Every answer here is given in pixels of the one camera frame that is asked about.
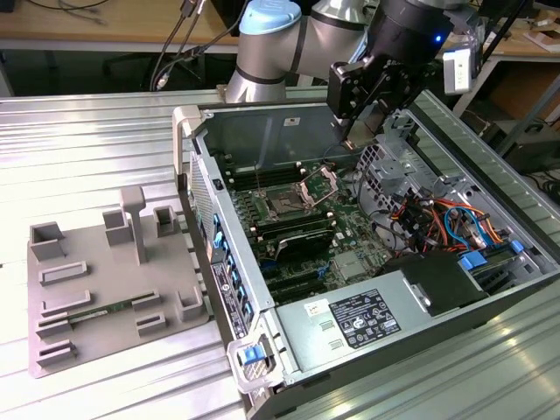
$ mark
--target blue latch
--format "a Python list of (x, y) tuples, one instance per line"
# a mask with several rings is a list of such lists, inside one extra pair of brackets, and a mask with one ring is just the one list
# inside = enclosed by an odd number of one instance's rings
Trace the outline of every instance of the blue latch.
[(247, 317), (247, 321), (250, 323), (253, 320), (253, 308), (251, 304), (247, 302), (244, 306), (245, 308), (245, 316)]
[(237, 289), (239, 287), (239, 285), (241, 284), (242, 278), (239, 277), (239, 273), (237, 272), (236, 269), (234, 269), (231, 272), (231, 278), (234, 281), (234, 287)]
[(213, 247), (216, 249), (221, 248), (221, 244), (223, 243), (223, 241), (224, 241), (223, 232), (218, 232), (216, 234), (216, 237), (213, 238)]
[(243, 350), (241, 355), (241, 362), (243, 365), (247, 366), (251, 363), (257, 363), (258, 361), (263, 361), (266, 359), (266, 353), (260, 345), (247, 347)]
[(465, 267), (467, 270), (472, 270), (475, 269), (476, 267), (486, 264), (487, 259), (484, 256), (482, 256), (482, 254), (479, 251), (473, 251), (467, 254), (463, 254), (463, 257), (460, 259), (460, 262), (461, 264), (463, 264), (463, 267)]
[(245, 288), (240, 286), (239, 291), (237, 292), (237, 300), (239, 300), (242, 304), (247, 299), (247, 293), (245, 292)]
[(230, 255), (227, 258), (227, 269), (228, 270), (233, 270), (235, 268), (235, 260), (234, 258)]
[(525, 249), (525, 247), (523, 247), (523, 244), (516, 239), (511, 241), (511, 248), (515, 251), (516, 254), (523, 252), (523, 250)]

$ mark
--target blue cable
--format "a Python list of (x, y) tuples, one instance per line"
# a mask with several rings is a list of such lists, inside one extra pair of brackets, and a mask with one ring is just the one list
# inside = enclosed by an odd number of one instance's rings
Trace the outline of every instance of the blue cable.
[(461, 206), (450, 207), (449, 210), (447, 210), (447, 212), (445, 213), (445, 217), (444, 217), (445, 230), (447, 230), (447, 233), (453, 239), (456, 239), (457, 241), (461, 242), (463, 245), (466, 246), (466, 248), (468, 250), (471, 250), (471, 247), (469, 246), (469, 243), (465, 239), (461, 238), (460, 236), (456, 236), (452, 231), (452, 228), (451, 228), (451, 225), (450, 225), (450, 222), (449, 222), (449, 215), (451, 213), (451, 210), (453, 210), (453, 209), (462, 210), (463, 212), (468, 214), (471, 217), (472, 221), (474, 222), (474, 225), (476, 226), (477, 230), (479, 231), (480, 237), (484, 240), (485, 244), (487, 246), (494, 245), (494, 241), (492, 241), (488, 237), (488, 235), (484, 232), (484, 229), (480, 225), (479, 221), (477, 220), (477, 218), (473, 214), (473, 212), (471, 210), (469, 210), (468, 208), (464, 208), (464, 207), (461, 207)]

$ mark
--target metal bracket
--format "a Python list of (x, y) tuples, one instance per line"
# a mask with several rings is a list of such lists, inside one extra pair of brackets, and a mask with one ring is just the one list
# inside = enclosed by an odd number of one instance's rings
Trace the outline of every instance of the metal bracket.
[(202, 124), (202, 118), (196, 105), (177, 107), (173, 110), (173, 166), (177, 176), (183, 173), (183, 129), (187, 138), (190, 137)]
[[(319, 200), (315, 201), (313, 197), (309, 194), (309, 189), (307, 188), (307, 182), (311, 177), (315, 176), (318, 172), (321, 172), (323, 177), (328, 179), (329, 184), (331, 185), (331, 191), (328, 192), (326, 195), (321, 197)], [(301, 195), (302, 200), (304, 201), (304, 206), (306, 208), (314, 208), (318, 203), (328, 199), (334, 193), (339, 190), (339, 186), (336, 183), (336, 175), (330, 172), (325, 165), (320, 166), (316, 171), (310, 173), (307, 177), (305, 177), (300, 183), (297, 184), (297, 189), (299, 194)]]

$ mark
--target white label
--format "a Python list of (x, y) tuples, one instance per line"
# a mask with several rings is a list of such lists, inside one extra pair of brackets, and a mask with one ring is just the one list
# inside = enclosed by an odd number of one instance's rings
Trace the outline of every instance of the white label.
[(307, 311), (307, 315), (309, 315), (309, 317), (314, 317), (315, 315), (328, 312), (329, 301), (326, 299), (316, 300), (315, 302), (304, 304), (304, 308)]
[(299, 125), (299, 120), (301, 120), (301, 118), (298, 116), (292, 118), (286, 118), (285, 120), (283, 120), (283, 126), (291, 127), (292, 125)]

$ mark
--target sticker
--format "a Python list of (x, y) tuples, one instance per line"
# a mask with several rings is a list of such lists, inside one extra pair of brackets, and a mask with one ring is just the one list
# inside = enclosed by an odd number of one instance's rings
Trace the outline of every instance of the sticker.
[(213, 277), (220, 291), (220, 298), (224, 304), (224, 309), (226, 310), (227, 320), (231, 326), (231, 329), (237, 339), (245, 337), (247, 335), (247, 327), (245, 326), (245, 321), (243, 316), (239, 312), (239, 307), (237, 305), (237, 297), (234, 291), (229, 287), (228, 275), (222, 263), (212, 265)]
[(351, 348), (360, 348), (401, 331), (377, 289), (334, 302), (329, 307)]
[(301, 120), (300, 117), (292, 117), (292, 118), (286, 118), (285, 120), (283, 120), (283, 126), (284, 127), (292, 127), (294, 125), (299, 125), (299, 121)]
[(309, 317), (314, 317), (315, 315), (329, 311), (329, 301), (326, 299), (316, 300), (315, 302), (304, 304), (304, 308)]

